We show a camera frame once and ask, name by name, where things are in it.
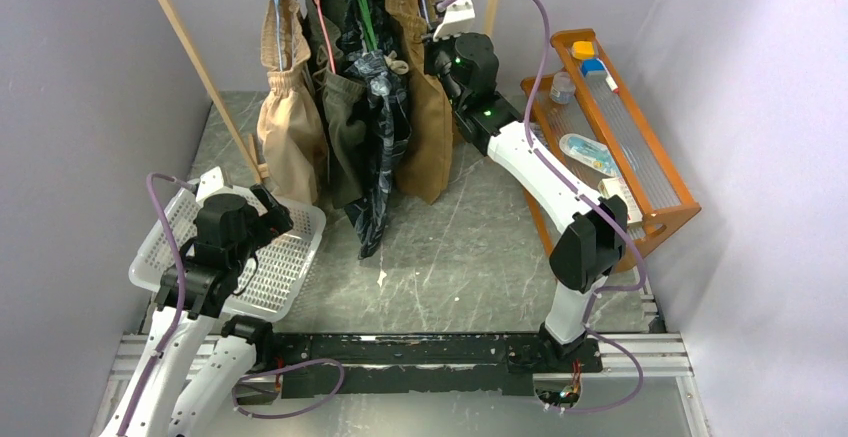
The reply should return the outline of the brown shorts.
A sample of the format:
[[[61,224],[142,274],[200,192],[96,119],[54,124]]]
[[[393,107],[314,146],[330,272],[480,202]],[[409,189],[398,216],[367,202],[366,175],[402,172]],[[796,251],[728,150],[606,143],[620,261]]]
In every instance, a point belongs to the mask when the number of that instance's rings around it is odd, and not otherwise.
[[[421,15],[419,0],[386,0],[385,5],[400,32],[409,66],[411,136],[396,171],[396,183],[404,194],[432,204],[450,178],[455,128],[450,103],[438,79],[424,72],[423,36],[429,27]],[[432,18],[434,11],[434,0],[430,0]]]

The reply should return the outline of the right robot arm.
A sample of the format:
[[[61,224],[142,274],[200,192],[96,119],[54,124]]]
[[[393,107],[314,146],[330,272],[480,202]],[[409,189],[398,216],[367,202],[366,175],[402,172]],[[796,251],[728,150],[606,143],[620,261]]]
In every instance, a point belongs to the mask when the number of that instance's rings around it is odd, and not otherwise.
[[[593,291],[626,252],[619,232],[627,224],[627,206],[581,183],[525,127],[496,89],[499,61],[489,37],[427,37],[423,45],[425,72],[442,85],[462,136],[514,177],[560,234],[549,254],[557,285],[539,330],[539,355],[548,369],[565,370],[587,336],[584,317]]]

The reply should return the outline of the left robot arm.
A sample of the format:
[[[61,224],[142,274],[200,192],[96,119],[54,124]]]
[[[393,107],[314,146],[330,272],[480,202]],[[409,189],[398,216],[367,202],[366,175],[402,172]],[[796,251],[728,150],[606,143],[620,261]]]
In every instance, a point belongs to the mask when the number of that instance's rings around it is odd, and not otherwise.
[[[238,280],[248,261],[293,227],[289,210],[263,185],[250,191],[264,213],[241,194],[210,194],[194,219],[196,236],[183,246],[164,209],[154,205],[174,263],[160,279],[144,353],[103,435],[197,435],[245,373],[261,373],[275,363],[270,323],[242,316],[224,326],[211,360],[188,376],[226,301],[241,294]]]

